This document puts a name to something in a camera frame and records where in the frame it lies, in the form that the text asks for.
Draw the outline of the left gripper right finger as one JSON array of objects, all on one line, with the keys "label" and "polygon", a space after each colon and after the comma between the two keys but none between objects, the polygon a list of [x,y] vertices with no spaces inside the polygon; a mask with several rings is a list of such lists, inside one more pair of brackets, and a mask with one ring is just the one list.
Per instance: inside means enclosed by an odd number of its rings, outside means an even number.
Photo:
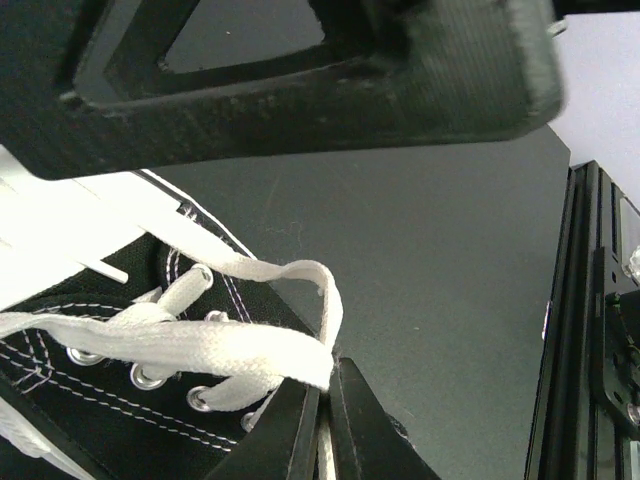
[{"label": "left gripper right finger", "polygon": [[329,424],[339,479],[428,480],[438,477],[396,430],[350,358],[340,359],[331,377]]}]

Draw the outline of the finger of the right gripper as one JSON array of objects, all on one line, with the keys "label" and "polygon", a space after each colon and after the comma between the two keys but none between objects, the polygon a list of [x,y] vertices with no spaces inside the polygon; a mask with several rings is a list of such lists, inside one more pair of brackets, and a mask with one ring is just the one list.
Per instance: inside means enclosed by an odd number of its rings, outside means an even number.
[{"label": "finger of the right gripper", "polygon": [[5,1],[1,143],[58,180],[508,140],[554,119],[549,1]]}]

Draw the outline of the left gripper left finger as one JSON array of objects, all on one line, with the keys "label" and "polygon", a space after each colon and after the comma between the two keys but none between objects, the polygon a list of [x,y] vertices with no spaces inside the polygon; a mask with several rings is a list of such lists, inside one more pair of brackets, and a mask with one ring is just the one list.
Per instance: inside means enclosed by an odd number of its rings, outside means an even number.
[{"label": "left gripper left finger", "polygon": [[305,480],[314,477],[320,391],[284,382],[259,421],[208,475],[211,480]]}]

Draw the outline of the white shoelace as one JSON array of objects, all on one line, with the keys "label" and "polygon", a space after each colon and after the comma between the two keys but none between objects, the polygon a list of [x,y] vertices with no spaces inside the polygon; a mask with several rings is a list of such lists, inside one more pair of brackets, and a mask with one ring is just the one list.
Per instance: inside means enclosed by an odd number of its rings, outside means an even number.
[{"label": "white shoelace", "polygon": [[[132,279],[106,257],[148,233],[195,262],[164,292],[151,294],[108,321],[66,308],[17,313],[14,306],[85,268],[118,283]],[[232,320],[185,320],[182,313],[210,286],[214,273],[255,282],[313,282],[324,299],[321,329],[311,337],[287,328]],[[234,251],[181,214],[165,182],[150,172],[45,181],[10,153],[1,155],[1,333],[46,331],[58,343],[109,359],[134,362],[152,381],[178,372],[220,378],[202,402],[236,411],[291,378],[326,391],[343,306],[330,270],[299,260],[275,265]]]}]

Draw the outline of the black white sneaker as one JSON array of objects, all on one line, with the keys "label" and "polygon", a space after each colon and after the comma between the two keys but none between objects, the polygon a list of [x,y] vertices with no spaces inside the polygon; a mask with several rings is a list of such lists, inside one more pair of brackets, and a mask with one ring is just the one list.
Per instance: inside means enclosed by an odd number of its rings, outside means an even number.
[{"label": "black white sneaker", "polygon": [[[166,180],[181,214],[256,258],[212,214]],[[151,294],[164,292],[195,267],[148,233],[106,257],[130,268],[118,283],[85,268],[14,306],[17,313],[66,308],[108,321]],[[311,337],[321,329],[324,299],[313,282],[255,282],[214,273],[210,286],[183,313],[185,320],[232,320],[287,328]],[[209,479],[250,433],[284,382],[236,411],[214,411],[202,392],[220,383],[211,374],[178,372],[152,381],[134,362],[109,359],[58,343],[46,331],[1,333],[1,475],[5,479]],[[331,476],[318,423],[314,477]]]}]

